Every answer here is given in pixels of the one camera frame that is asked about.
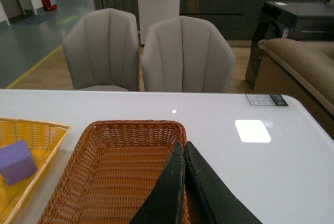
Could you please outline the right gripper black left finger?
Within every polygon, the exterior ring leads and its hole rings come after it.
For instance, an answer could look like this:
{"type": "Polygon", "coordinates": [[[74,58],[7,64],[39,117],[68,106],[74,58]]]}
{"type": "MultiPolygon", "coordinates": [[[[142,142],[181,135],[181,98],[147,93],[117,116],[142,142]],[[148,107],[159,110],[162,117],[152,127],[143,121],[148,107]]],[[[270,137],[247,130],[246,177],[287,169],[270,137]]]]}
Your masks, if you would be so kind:
{"type": "Polygon", "coordinates": [[[177,142],[151,193],[130,223],[182,223],[184,186],[184,149],[177,142]]]}

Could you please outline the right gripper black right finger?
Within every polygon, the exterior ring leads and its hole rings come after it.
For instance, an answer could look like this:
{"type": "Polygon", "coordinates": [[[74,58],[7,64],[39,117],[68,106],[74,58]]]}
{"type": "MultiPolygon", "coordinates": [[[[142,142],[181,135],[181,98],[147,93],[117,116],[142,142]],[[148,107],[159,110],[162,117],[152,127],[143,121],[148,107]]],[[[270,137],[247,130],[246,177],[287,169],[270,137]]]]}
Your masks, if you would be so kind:
{"type": "Polygon", "coordinates": [[[261,223],[234,196],[191,142],[185,146],[185,161],[191,223],[261,223]]]}

